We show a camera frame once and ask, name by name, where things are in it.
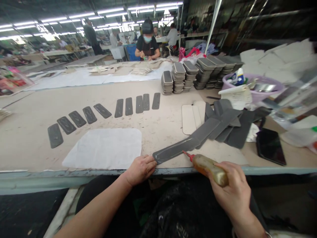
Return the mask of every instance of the white cloth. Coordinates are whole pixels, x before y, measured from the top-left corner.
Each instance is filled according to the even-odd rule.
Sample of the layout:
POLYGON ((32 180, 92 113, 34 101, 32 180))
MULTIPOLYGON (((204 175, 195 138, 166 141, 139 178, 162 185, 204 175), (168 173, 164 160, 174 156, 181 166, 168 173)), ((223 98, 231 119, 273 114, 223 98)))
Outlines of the white cloth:
POLYGON ((59 43, 59 45, 61 46, 61 48, 63 48, 63 47, 65 47, 65 46, 67 46, 68 44, 67 44, 65 41, 61 41, 61 42, 59 43))
POLYGON ((177 41, 177 30, 175 28, 171 29, 168 33, 167 36, 168 39, 168 44, 169 45, 176 45, 176 41, 177 41))
POLYGON ((112 48, 118 47, 117 37, 113 33, 110 34, 109 38, 110 38, 111 47, 112 48))

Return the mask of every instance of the right hand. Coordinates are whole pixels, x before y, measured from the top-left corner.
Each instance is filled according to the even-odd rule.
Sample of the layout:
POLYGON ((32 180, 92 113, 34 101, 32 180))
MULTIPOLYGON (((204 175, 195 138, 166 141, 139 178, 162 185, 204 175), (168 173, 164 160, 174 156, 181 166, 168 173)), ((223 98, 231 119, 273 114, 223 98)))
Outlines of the right hand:
POLYGON ((139 156, 122 175, 133 187, 148 179, 155 171, 156 164, 153 156, 139 156))
POLYGON ((143 59, 145 57, 145 54, 143 51, 140 52, 140 57, 143 59))
POLYGON ((250 210, 251 188, 241 167, 230 162, 221 162, 215 166, 222 168, 228 176, 229 185, 221 187, 213 179, 212 174, 206 170, 214 191, 216 200, 224 209, 230 219, 241 221, 252 216, 250 210))

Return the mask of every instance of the smartphone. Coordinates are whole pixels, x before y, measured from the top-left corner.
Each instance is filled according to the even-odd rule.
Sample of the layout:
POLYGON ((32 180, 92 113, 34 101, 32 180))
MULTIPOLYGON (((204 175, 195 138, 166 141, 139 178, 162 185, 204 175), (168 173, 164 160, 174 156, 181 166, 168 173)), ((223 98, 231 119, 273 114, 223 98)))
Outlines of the smartphone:
POLYGON ((279 165, 286 165, 278 133, 262 128, 257 135, 258 156, 279 165))

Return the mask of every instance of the glue bottle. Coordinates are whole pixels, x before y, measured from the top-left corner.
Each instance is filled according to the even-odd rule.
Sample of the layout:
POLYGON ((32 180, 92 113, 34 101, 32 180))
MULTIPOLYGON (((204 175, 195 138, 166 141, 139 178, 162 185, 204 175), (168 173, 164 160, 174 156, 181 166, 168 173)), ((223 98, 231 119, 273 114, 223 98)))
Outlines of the glue bottle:
POLYGON ((214 163, 217 163, 216 161, 203 156, 201 154, 197 155, 191 155, 185 151, 183 151, 184 154, 186 154, 190 161, 193 163, 194 168, 200 172, 201 174, 208 177, 205 170, 209 170, 214 178, 214 181, 221 187, 225 187, 229 185, 228 176, 226 172, 217 166, 214 165, 214 163))

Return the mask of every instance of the person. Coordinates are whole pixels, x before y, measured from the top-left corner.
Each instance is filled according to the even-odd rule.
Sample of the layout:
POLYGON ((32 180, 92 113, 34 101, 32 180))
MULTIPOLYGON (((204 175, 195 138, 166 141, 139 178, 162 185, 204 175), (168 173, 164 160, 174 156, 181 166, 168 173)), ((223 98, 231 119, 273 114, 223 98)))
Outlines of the person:
POLYGON ((68 45, 65 41, 63 41, 63 40, 61 40, 61 39, 59 39, 59 38, 57 38, 56 40, 57 40, 57 42, 59 43, 61 49, 64 49, 65 46, 68 45))
POLYGON ((186 26, 186 30, 192 30, 192 32, 196 32, 197 25, 195 24, 195 18, 191 19, 191 22, 186 26))
POLYGON ((148 60, 156 59, 160 56, 159 45, 153 36, 153 23, 151 20, 146 19, 142 24, 142 35, 138 38, 136 43, 135 56, 141 57, 141 61, 144 57, 148 57, 148 60))
POLYGON ((154 37, 160 37, 160 35, 158 34, 158 28, 157 28, 157 26, 155 26, 155 27, 153 28, 153 35, 154 35, 154 37))
POLYGON ((92 27, 92 22, 88 18, 85 19, 85 22, 86 25, 83 26, 84 33, 93 49, 93 52, 95 55, 102 55, 102 49, 99 45, 99 42, 97 41, 97 35, 94 28, 92 27))
MULTIPOLYGON (((54 238, 270 237, 265 223, 251 211, 256 209, 243 170, 230 162, 215 164, 226 171, 228 186, 217 185, 208 171, 208 178, 185 177, 152 204, 154 209, 141 228, 137 220, 141 214, 135 208, 150 190, 147 179, 156 165, 152 156, 139 156, 119 177, 94 178, 78 200, 76 215, 54 238)), ((140 203, 138 207, 139 212, 147 210, 140 203)))
POLYGON ((175 29, 175 24, 171 24, 171 29, 169 30, 169 33, 167 35, 168 45, 174 46, 177 42, 177 30, 175 29))
POLYGON ((112 29, 112 32, 109 36, 112 48, 116 48, 116 47, 122 45, 122 42, 118 41, 118 39, 117 39, 118 31, 119 31, 118 29, 112 29))

